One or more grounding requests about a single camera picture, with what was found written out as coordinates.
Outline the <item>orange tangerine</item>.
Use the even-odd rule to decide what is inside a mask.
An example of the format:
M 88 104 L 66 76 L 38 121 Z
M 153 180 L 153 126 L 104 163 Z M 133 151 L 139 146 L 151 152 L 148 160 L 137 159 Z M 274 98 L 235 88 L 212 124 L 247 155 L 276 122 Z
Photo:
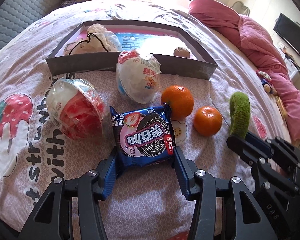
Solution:
M 222 115 L 217 109 L 204 106 L 196 111 L 193 126 L 201 136 L 210 137 L 219 132 L 222 121 Z
M 171 108 L 171 119 L 181 120 L 189 116 L 194 108 L 191 91 L 184 87 L 173 85 L 167 87 L 161 94 L 161 103 Z

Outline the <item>red white snack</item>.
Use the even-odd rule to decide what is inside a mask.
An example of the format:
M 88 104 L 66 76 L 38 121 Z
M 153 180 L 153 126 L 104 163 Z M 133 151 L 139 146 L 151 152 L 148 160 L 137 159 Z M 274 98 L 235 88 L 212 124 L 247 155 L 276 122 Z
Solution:
M 98 141 L 103 137 L 106 106 L 87 80 L 59 79 L 46 96 L 46 107 L 50 119 L 70 139 Z

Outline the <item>blue cookie snack packet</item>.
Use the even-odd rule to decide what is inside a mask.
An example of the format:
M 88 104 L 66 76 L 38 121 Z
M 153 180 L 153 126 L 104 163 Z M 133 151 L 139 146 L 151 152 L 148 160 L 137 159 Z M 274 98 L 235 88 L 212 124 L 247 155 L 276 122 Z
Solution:
M 110 107 L 111 125 L 117 147 L 118 174 L 170 159 L 175 146 L 169 105 L 119 113 Z

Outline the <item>walnut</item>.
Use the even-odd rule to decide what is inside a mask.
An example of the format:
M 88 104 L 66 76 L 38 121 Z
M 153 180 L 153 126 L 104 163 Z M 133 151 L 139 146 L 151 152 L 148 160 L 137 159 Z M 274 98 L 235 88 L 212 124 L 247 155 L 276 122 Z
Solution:
M 174 56 L 178 56 L 178 57 L 184 57 L 184 58 L 190 58 L 191 54 L 190 52 L 183 47 L 177 47 L 174 52 L 173 52 Z

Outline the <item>white blue snack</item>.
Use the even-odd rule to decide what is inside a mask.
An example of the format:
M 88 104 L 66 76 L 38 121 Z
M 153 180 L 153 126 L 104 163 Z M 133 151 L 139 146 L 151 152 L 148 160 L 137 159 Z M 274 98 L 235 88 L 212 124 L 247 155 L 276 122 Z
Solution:
M 161 64 L 143 50 L 122 51 L 116 64 L 119 93 L 140 103 L 150 103 L 160 87 Z

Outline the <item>white drawstring cloth pouch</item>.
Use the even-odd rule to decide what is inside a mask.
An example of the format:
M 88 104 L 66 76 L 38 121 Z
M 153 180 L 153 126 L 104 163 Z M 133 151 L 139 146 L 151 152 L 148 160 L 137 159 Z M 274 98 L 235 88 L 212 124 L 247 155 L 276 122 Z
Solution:
M 123 51 L 118 37 L 101 24 L 93 24 L 86 31 L 85 39 L 68 43 L 63 55 Z

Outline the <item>small doll toy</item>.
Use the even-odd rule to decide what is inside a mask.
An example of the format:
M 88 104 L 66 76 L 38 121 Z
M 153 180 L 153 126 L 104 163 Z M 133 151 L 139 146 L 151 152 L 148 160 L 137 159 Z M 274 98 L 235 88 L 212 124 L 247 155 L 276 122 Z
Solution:
M 271 77 L 261 70 L 256 71 L 256 75 L 261 80 L 264 91 L 268 94 L 273 94 L 273 96 L 277 96 L 277 90 L 272 84 Z

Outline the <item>white bedside cabinet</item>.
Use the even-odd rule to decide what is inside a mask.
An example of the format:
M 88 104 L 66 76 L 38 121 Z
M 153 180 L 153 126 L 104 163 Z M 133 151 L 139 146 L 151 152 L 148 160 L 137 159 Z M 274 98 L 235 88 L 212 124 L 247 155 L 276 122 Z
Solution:
M 288 69 L 289 78 L 291 79 L 292 83 L 295 83 L 300 77 L 300 66 L 294 60 L 294 57 L 288 52 L 281 48 L 279 51 Z

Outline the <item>pink quilted blanket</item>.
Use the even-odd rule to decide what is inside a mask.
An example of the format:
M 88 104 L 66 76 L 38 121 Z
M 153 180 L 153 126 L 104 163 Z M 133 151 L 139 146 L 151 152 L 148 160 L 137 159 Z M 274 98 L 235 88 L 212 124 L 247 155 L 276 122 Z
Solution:
M 269 33 L 252 18 L 240 15 L 215 0 L 194 0 L 189 14 L 215 29 L 235 45 L 257 68 L 269 74 L 284 107 L 293 142 L 300 143 L 300 90 L 289 78 L 288 69 Z

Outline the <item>black flat television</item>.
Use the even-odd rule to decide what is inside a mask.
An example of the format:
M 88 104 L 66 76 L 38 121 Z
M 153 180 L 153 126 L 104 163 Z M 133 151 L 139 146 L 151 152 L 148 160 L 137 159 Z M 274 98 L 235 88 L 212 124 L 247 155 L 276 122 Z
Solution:
M 300 56 L 300 26 L 281 13 L 273 29 Z

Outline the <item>dark shallow cardboard box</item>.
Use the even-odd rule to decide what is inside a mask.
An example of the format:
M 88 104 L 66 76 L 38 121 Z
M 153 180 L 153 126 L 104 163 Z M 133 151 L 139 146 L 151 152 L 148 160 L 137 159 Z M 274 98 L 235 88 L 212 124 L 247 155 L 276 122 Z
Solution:
M 98 20 L 112 32 L 116 51 L 66 55 L 89 41 L 86 31 L 94 22 L 79 24 L 46 58 L 51 75 L 92 70 L 115 71 L 124 81 L 157 72 L 208 80 L 217 68 L 212 56 L 184 29 L 136 20 Z

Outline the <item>pink strawberry print bedspread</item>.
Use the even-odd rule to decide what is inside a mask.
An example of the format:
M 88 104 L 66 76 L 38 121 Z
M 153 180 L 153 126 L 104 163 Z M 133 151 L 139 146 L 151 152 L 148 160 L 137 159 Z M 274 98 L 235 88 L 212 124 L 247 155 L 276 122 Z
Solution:
M 217 178 L 239 176 L 250 191 L 250 167 L 231 152 L 229 100 L 235 91 L 247 94 L 251 105 L 249 130 L 266 139 L 291 142 L 279 109 L 256 75 L 256 67 L 231 42 L 187 13 L 137 1 L 101 0 L 59 8 L 34 22 L 0 51 L 0 219 L 21 231 L 51 179 L 77 178 L 106 159 L 115 145 L 109 106 L 127 112 L 145 106 L 122 96 L 115 72 L 69 73 L 53 78 L 45 59 L 75 27 L 94 20 L 140 20 L 183 28 L 218 64 L 209 80 L 162 75 L 160 88 L 188 88 L 194 110 L 186 119 L 186 158 Z M 96 87 L 106 104 L 103 141 L 71 140 L 54 125 L 45 99 L 61 77 L 82 78 Z M 193 127 L 195 111 L 212 106 L 223 116 L 220 131 L 200 136 Z M 168 239 L 189 230 L 194 202 L 181 194 L 169 163 L 132 168 L 101 202 L 108 239 Z

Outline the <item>pink blue book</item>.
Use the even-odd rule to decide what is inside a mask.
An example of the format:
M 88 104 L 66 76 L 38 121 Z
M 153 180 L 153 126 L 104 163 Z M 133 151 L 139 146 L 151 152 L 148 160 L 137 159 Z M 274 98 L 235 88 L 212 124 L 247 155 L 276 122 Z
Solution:
M 174 56 L 173 52 L 177 47 L 186 48 L 191 56 L 190 59 L 195 59 L 192 49 L 186 45 L 184 41 L 174 35 L 161 33 L 142 33 L 126 32 L 126 31 L 112 31 L 119 39 L 123 51 L 143 50 L 147 53 L 155 53 L 162 55 Z M 82 31 L 72 42 L 78 41 L 80 38 L 85 39 L 86 32 Z

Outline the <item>grey quilted headboard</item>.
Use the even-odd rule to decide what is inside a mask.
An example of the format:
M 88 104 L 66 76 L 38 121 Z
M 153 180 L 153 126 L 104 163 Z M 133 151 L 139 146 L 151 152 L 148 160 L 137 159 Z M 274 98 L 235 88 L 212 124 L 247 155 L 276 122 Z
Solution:
M 29 25 L 57 9 L 62 0 L 5 0 L 0 6 L 0 50 Z

